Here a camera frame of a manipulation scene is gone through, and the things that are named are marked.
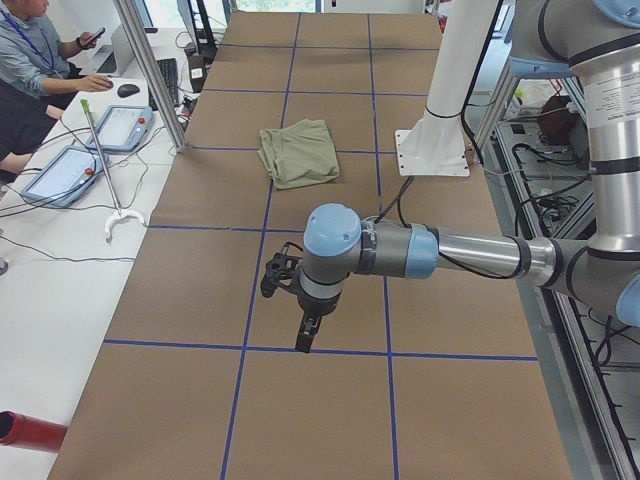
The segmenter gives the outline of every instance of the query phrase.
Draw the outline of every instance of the red cylinder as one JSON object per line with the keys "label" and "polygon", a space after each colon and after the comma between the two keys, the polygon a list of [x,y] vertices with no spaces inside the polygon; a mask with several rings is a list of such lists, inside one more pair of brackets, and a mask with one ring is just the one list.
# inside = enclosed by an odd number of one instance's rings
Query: red cylinder
{"label": "red cylinder", "polygon": [[21,413],[0,413],[0,445],[57,453],[66,433],[64,425]]}

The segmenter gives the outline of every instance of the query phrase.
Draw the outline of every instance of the blue joint cap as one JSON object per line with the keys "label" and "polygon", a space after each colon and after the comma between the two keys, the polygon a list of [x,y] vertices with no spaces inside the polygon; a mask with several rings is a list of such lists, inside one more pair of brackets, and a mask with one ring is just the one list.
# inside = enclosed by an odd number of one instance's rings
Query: blue joint cap
{"label": "blue joint cap", "polygon": [[414,227],[411,231],[405,278],[429,278],[438,266],[438,240],[430,231]]}
{"label": "blue joint cap", "polygon": [[616,315],[622,323],[640,327],[640,275],[631,280],[620,294]]}
{"label": "blue joint cap", "polygon": [[611,20],[631,28],[640,28],[640,5],[638,0],[593,0]]}
{"label": "blue joint cap", "polygon": [[316,208],[307,220],[304,248],[318,257],[335,257],[360,243],[358,214],[339,203]]}

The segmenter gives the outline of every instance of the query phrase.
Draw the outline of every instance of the man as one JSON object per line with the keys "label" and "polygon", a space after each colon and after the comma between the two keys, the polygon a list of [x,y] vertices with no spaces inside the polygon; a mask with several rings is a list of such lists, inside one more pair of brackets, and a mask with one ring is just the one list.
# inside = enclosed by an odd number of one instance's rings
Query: man
{"label": "man", "polygon": [[1,80],[0,105],[0,183],[13,182],[63,111]]}
{"label": "man", "polygon": [[67,59],[96,42],[87,44],[90,32],[60,41],[46,15],[48,6],[48,0],[0,0],[0,79],[64,109],[77,92],[102,92],[113,83],[100,75],[78,76]]}

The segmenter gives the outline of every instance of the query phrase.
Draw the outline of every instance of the green cloth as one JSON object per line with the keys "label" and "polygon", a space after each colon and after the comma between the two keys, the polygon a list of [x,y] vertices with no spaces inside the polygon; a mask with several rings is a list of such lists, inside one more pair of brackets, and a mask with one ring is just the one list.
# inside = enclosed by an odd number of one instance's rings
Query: green cloth
{"label": "green cloth", "polygon": [[258,155],[279,190],[328,182],[340,175],[324,120],[302,120],[282,129],[260,130]]}

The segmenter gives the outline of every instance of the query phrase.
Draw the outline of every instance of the robotic arm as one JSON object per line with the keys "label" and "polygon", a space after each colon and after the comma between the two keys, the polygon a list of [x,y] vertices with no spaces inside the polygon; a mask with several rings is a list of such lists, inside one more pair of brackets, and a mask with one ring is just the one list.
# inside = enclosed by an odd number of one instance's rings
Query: robotic arm
{"label": "robotic arm", "polygon": [[351,273],[428,278],[436,267],[526,278],[640,326],[638,2],[519,0],[512,55],[531,73],[566,62],[582,82],[597,233],[589,241],[490,237],[361,220],[342,205],[323,205],[309,217],[302,256],[285,244],[261,284],[265,297],[277,288],[297,296],[304,312],[297,350],[310,351]]}

